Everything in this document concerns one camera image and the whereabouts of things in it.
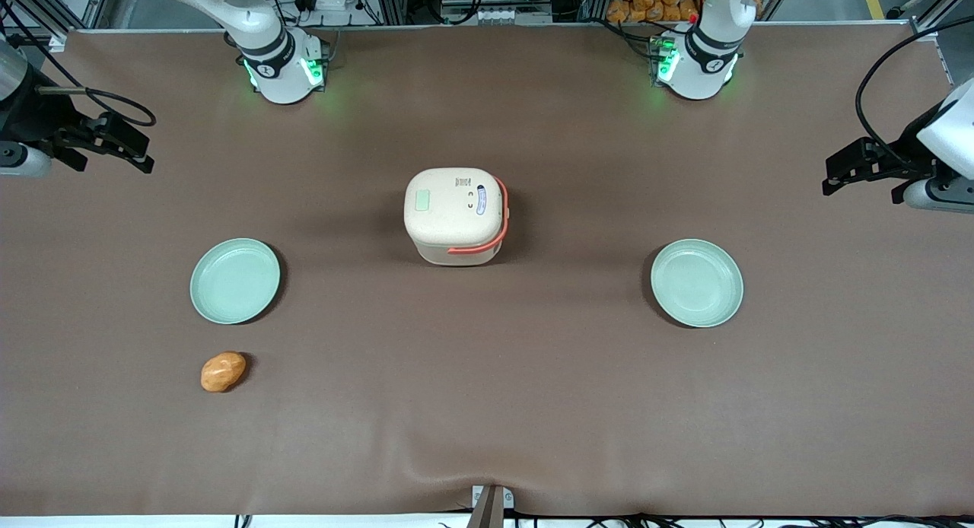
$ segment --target yellow floor line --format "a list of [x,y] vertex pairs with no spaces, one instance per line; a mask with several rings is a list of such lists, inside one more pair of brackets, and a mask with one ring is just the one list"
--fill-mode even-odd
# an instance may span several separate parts
[[880,7],[880,0],[866,0],[866,7],[869,8],[869,15],[872,16],[873,21],[883,19],[883,8]]

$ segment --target green indicator light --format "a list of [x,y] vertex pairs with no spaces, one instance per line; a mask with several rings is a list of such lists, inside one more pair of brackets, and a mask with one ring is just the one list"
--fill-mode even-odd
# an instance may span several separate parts
[[253,77],[253,70],[250,69],[250,64],[247,63],[247,60],[243,61],[243,69],[246,69],[247,75],[250,76],[250,84],[252,84],[254,88],[257,88],[257,78]]
[[314,60],[309,61],[302,58],[301,67],[304,68],[305,75],[307,76],[307,80],[311,84],[321,83],[321,64],[317,63]]

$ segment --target brown tablecloth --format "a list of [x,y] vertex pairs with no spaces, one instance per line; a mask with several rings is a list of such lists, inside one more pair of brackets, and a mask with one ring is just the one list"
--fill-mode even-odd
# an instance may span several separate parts
[[[0,182],[0,511],[439,511],[497,482],[536,514],[971,513],[974,217],[819,187],[908,32],[757,27],[706,102],[600,28],[355,32],[288,107],[218,33],[70,36],[78,78],[158,113],[156,171]],[[867,112],[891,139],[946,92],[910,46]],[[404,232],[406,183],[444,165],[511,188],[490,265]],[[188,297],[230,237],[286,267],[246,326]],[[654,306],[681,237],[740,264],[724,326]],[[224,350],[256,364],[213,396]]]

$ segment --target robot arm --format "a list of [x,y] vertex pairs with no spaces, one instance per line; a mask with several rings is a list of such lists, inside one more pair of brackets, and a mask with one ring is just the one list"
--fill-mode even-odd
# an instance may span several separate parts
[[298,102],[324,87],[323,44],[300,28],[285,28],[264,0],[175,0],[204,12],[227,30],[243,53],[250,83],[275,104]]
[[731,79],[737,50],[756,15],[752,0],[703,0],[695,24],[681,33],[664,34],[673,48],[654,64],[655,78],[684,98],[716,95]]
[[884,150],[860,138],[825,161],[826,196],[854,182],[906,179],[893,202],[913,208],[974,212],[974,78],[907,125]]
[[77,90],[58,87],[0,38],[0,175],[44,177],[53,158],[83,171],[88,158],[78,150],[152,171],[149,139],[115,112],[78,112],[68,94]]

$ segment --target button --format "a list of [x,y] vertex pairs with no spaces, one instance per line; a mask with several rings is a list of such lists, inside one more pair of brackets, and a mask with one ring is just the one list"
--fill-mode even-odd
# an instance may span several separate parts
[[429,210],[429,189],[416,192],[416,210]]

